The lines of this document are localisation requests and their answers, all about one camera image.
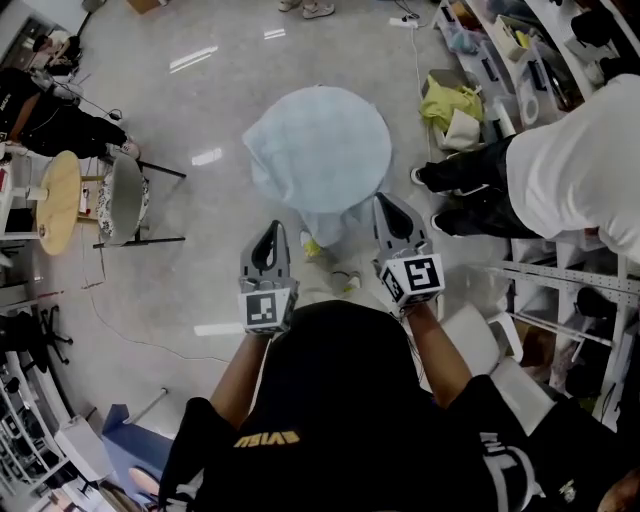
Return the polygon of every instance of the wall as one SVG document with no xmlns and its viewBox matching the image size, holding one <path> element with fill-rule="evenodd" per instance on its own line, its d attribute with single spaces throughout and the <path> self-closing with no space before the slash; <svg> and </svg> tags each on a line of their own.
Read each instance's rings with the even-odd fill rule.
<svg viewBox="0 0 640 512">
<path fill-rule="evenodd" d="M 0 58 L 7 53 L 22 25 L 32 13 L 33 9 L 21 0 L 13 0 L 0 13 Z"/>
<path fill-rule="evenodd" d="M 82 0 L 23 0 L 45 19 L 60 25 L 67 32 L 77 34 L 87 17 Z"/>
</svg>

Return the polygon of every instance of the gray chair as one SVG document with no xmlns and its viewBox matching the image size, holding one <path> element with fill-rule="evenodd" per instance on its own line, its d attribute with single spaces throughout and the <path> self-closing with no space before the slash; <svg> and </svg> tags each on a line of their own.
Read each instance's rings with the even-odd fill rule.
<svg viewBox="0 0 640 512">
<path fill-rule="evenodd" d="M 144 240 L 140 237 L 140 222 L 146 213 L 149 197 L 147 180 L 142 174 L 143 164 L 124 154 L 112 163 L 113 169 L 105 175 L 98 195 L 98 225 L 103 243 L 95 244 L 93 248 L 184 241 L 184 237 Z M 161 167 L 149 167 L 168 172 Z M 175 171 L 168 173 L 186 177 Z"/>
</svg>

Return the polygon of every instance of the yellow bag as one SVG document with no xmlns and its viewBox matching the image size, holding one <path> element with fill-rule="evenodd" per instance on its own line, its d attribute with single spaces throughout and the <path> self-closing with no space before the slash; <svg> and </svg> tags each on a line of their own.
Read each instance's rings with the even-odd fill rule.
<svg viewBox="0 0 640 512">
<path fill-rule="evenodd" d="M 442 87 L 431 75 L 427 77 L 429 90 L 420 104 L 420 113 L 429 122 L 440 128 L 443 133 L 447 133 L 453 111 L 462 110 L 465 114 L 482 122 L 484 113 L 480 97 L 465 86 L 451 89 Z"/>
</svg>

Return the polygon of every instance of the light blue towel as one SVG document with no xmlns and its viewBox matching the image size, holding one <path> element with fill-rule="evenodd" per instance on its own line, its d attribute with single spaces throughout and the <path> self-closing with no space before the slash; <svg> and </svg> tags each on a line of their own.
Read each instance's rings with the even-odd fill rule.
<svg viewBox="0 0 640 512">
<path fill-rule="evenodd" d="M 382 116 L 337 87 L 284 96 L 243 141 L 258 189 L 298 210 L 320 245 L 337 241 L 342 215 L 372 196 L 391 161 Z"/>
</svg>

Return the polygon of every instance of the white t-shirt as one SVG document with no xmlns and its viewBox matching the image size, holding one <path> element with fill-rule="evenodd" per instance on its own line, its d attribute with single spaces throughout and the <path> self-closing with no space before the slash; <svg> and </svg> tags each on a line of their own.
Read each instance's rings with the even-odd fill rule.
<svg viewBox="0 0 640 512">
<path fill-rule="evenodd" d="M 532 231 L 599 227 L 611 250 L 640 262 L 640 77 L 621 75 L 560 121 L 517 135 L 507 181 Z"/>
<path fill-rule="evenodd" d="M 47 48 L 46 52 L 53 55 L 60 48 L 62 48 L 62 45 L 66 43 L 67 39 L 71 37 L 71 34 L 69 34 L 69 32 L 65 32 L 64 30 L 54 30 L 47 37 L 51 39 L 52 43 L 51 46 Z"/>
</svg>

